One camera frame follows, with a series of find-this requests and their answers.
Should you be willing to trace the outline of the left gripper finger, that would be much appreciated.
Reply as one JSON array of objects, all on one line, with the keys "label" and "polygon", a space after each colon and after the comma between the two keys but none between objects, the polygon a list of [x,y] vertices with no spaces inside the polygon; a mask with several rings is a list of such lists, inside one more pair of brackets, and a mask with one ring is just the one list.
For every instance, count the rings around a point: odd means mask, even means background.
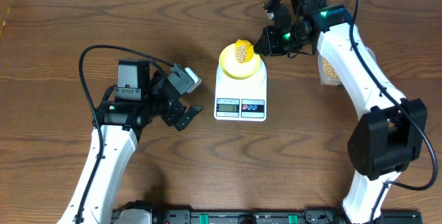
[{"label": "left gripper finger", "polygon": [[191,105],[186,112],[187,119],[193,119],[196,115],[198,115],[204,109],[203,106]]},{"label": "left gripper finger", "polygon": [[189,123],[192,121],[192,117],[189,115],[182,115],[174,124],[174,127],[178,131],[183,131],[185,128],[189,125]]}]

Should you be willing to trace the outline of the yellow measuring scoop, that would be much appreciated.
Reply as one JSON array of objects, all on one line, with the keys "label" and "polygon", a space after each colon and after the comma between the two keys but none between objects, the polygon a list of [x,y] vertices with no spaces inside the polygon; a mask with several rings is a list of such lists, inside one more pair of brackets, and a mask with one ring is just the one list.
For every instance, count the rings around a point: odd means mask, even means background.
[{"label": "yellow measuring scoop", "polygon": [[234,46],[235,59],[239,63],[249,62],[253,57],[253,45],[247,41],[239,39]]}]

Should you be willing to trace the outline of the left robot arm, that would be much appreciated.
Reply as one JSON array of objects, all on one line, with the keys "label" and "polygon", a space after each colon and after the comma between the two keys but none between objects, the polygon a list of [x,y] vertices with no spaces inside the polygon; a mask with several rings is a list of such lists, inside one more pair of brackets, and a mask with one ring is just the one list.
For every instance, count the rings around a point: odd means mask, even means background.
[{"label": "left robot arm", "polygon": [[189,67],[174,64],[166,74],[153,61],[121,59],[117,83],[93,110],[89,154],[60,223],[111,223],[122,176],[142,130],[156,117],[184,130],[202,107],[185,107],[179,99],[200,83]]}]

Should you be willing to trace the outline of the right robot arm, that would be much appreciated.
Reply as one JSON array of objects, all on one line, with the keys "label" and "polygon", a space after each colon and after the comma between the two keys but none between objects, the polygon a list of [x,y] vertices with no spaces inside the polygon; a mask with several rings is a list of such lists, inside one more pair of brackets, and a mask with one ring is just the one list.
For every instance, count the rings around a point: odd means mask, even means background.
[{"label": "right robot arm", "polygon": [[347,143],[355,174],[335,223],[420,223],[413,211],[384,212],[383,201],[391,186],[411,162],[417,160],[425,135],[427,109],[409,100],[384,75],[361,40],[356,14],[326,0],[280,0],[263,6],[271,25],[254,46],[263,57],[295,57],[311,46],[326,60],[345,87],[358,116]]}]

